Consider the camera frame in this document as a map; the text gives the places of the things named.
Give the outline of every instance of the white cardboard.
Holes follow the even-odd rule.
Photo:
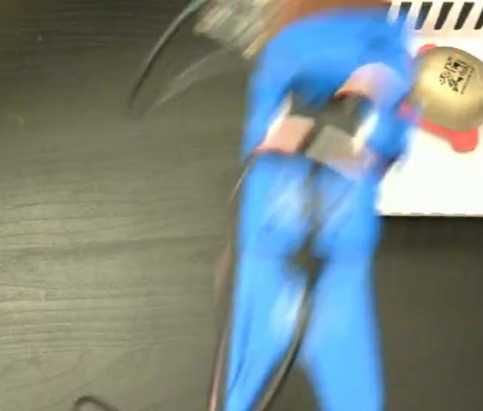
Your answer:
[[[407,24],[414,20],[424,2],[412,2]],[[412,45],[449,45],[463,49],[483,61],[483,27],[474,29],[483,1],[474,2],[466,23],[454,26],[464,1],[455,1],[440,30],[434,30],[444,2],[433,2],[423,28]],[[400,1],[394,1],[391,18],[396,19]],[[450,143],[418,128],[410,136],[408,155],[386,176],[378,209],[391,216],[482,216],[483,217],[483,127],[480,143],[470,153],[455,152]]]

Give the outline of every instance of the dark wooden table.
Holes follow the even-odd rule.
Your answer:
[[[243,78],[122,106],[182,3],[0,0],[0,411],[204,409]],[[483,411],[483,221],[387,221],[378,285],[389,409]]]

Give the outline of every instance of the red object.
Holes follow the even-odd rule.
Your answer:
[[[420,54],[435,47],[437,46],[423,45],[419,49],[418,53]],[[411,106],[408,103],[403,105],[402,114],[405,116],[412,114]],[[419,117],[416,118],[416,121],[418,122],[419,126],[424,128],[426,131],[448,140],[453,147],[453,150],[456,152],[471,152],[475,150],[480,142],[480,131],[477,128],[472,130],[456,131],[451,130],[450,128],[439,126],[438,124],[434,124],[432,122],[428,122]]]

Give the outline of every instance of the table surface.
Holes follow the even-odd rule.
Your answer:
[[[204,409],[244,79],[122,106],[182,3],[0,0],[0,411]],[[483,220],[387,220],[377,279],[389,410],[483,411]]]

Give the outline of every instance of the black wire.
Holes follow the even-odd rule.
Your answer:
[[[146,57],[145,61],[140,67],[139,73],[135,77],[135,82],[131,88],[131,92],[128,97],[128,108],[133,108],[133,103],[140,93],[146,79],[152,72],[156,61],[158,60],[160,53],[164,51],[165,46],[173,39],[173,36],[179,31],[184,23],[190,16],[200,10],[208,0],[191,0],[191,2],[179,13],[179,15],[167,26],[162,33],[152,50]]]
[[[96,396],[81,396],[75,401],[74,405],[72,406],[72,411],[81,411],[86,404],[95,405],[101,408],[103,411],[119,411],[118,408],[97,398]]]

